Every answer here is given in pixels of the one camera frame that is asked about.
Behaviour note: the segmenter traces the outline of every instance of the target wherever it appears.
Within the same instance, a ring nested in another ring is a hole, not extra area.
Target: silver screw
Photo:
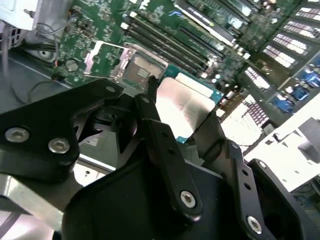
[[[253,216],[248,216],[246,218],[250,228],[256,233],[256,234],[261,234],[262,233],[262,227],[260,223],[255,219]]]
[[[234,146],[236,149],[239,148],[239,146],[235,142],[231,142],[231,145]]]
[[[147,104],[150,103],[148,98],[143,97],[142,100],[145,101]]]
[[[192,209],[196,206],[196,199],[189,191],[182,191],[180,194],[180,198],[184,205],[186,205],[188,208]]]
[[[264,169],[267,168],[267,165],[266,165],[263,161],[259,161],[258,163],[259,163],[260,166],[263,167]]]
[[[54,138],[48,144],[49,150],[54,154],[65,154],[70,149],[70,144],[65,138]]]
[[[112,93],[116,91],[112,86],[107,86],[106,89]]]
[[[23,143],[30,137],[30,133],[21,127],[13,127],[8,129],[5,134],[5,138],[12,143]]]

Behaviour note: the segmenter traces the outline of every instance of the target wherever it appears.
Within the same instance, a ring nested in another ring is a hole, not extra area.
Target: black wire
[[[46,52],[55,52],[56,48],[53,45],[49,44],[23,44],[18,46],[21,50],[30,50],[30,51],[46,51]]]
[[[311,187],[310,181],[308,181],[307,183],[305,183],[304,185],[300,186],[300,189],[296,190],[296,191],[292,191],[293,194],[306,194],[311,192],[313,189],[311,188],[308,191],[302,191],[304,188],[306,187]]]
[[[16,49],[16,48],[13,48],[12,49],[14,52],[17,52],[19,53],[20,55],[24,56],[25,58],[29,59],[29,60],[32,60],[38,64],[41,64],[42,66],[46,67],[46,68],[50,68],[52,69],[54,67],[54,63],[53,62],[47,62],[47,61],[44,61],[36,56],[33,56],[31,55],[30,53],[24,51],[24,50],[21,50],[21,49]]]
[[[298,202],[298,200],[300,201],[300,206],[306,204],[307,199],[305,196],[293,196],[293,198]]]
[[[37,82],[37,83],[30,89],[30,91],[28,92],[28,94],[27,94],[27,102],[28,102],[29,104],[32,103],[32,93],[34,92],[34,90],[35,90],[38,86],[40,86],[40,85],[42,85],[42,84],[53,84],[53,83],[54,83],[54,81],[40,81],[40,82]]]

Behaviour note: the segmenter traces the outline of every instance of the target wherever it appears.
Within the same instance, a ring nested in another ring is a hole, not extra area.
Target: pcie slot
[[[187,35],[189,38],[193,39],[196,43],[198,43],[199,45],[203,46],[208,51],[212,52],[214,55],[216,55],[216,56],[218,56],[220,58],[224,58],[224,55],[219,50],[215,49],[213,46],[209,45],[204,40],[202,40],[198,36],[194,35],[191,31],[189,31],[185,27],[181,27],[179,30],[182,33],[184,33],[185,35]]]
[[[163,29],[161,26],[157,26],[155,25],[152,21],[150,21],[148,18],[146,18],[145,16],[143,15],[140,15],[140,14],[137,14],[137,16],[135,17],[135,19],[142,19],[143,21],[146,21],[147,24],[149,26],[152,26],[153,28],[155,29],[158,29],[159,31],[162,31],[160,32],[161,35],[164,35],[166,38],[168,38],[168,35],[171,36],[171,38],[174,38],[174,42],[177,43],[179,46],[183,46],[183,51],[187,51],[188,54],[192,54],[193,56],[196,56],[198,59],[202,60],[203,63],[206,63],[208,62],[208,56],[204,55],[203,53],[201,52],[198,52],[194,49],[192,49],[191,47],[189,47],[188,45],[186,45],[183,41],[179,40],[178,38],[176,38],[175,36],[172,36],[169,32],[167,32],[165,29]]]
[[[199,74],[198,69],[195,69],[194,67],[186,64],[185,62],[180,61],[177,57],[172,55],[170,52],[166,51],[165,49],[163,49],[161,46],[157,45],[156,43],[150,41],[147,37],[141,35],[139,32],[136,32],[135,30],[130,29],[130,28],[125,30],[125,32],[127,35],[129,35],[133,39],[139,41],[147,48],[157,52],[159,55],[163,56],[164,58],[166,58],[170,62],[174,63],[178,67],[187,70],[191,74],[194,74],[194,75]]]
[[[248,25],[250,23],[250,18],[248,18],[243,14],[240,14],[239,11],[226,0],[215,0],[215,1],[219,3],[221,6],[223,6],[226,10],[228,10],[237,19],[241,20],[245,25]]]
[[[137,25],[135,22],[131,23],[129,28],[133,29],[135,32],[139,33],[140,35],[147,37],[150,41],[152,41],[153,43],[157,44],[162,49],[168,51],[173,56],[175,56],[176,58],[182,60],[186,64],[194,67],[195,69],[197,69],[199,71],[201,71],[201,70],[204,71],[206,69],[206,66],[202,66],[202,65],[198,64],[197,62],[194,62],[192,59],[188,58],[186,55],[184,55],[183,53],[179,52],[177,49],[171,47],[169,44],[167,44],[167,42],[159,39],[157,36],[152,35],[151,32],[145,30],[140,25]]]
[[[130,20],[130,23],[136,23],[141,28],[143,28],[146,31],[150,32],[153,36],[156,36],[160,40],[166,42],[168,45],[171,45],[172,49],[179,50],[182,54],[184,54],[185,56],[189,57],[194,62],[197,62],[198,64],[202,65],[203,67],[207,64],[206,60],[204,60],[203,58],[193,54],[192,52],[190,52],[187,49],[185,49],[183,46],[179,45],[175,41],[171,40],[170,38],[166,37],[165,35],[161,34],[157,30],[153,29],[148,24],[146,24],[143,21],[141,21],[140,19],[138,19],[137,18],[137,14],[132,14],[132,12],[131,12],[131,14],[130,14],[130,16],[128,16],[128,18]]]

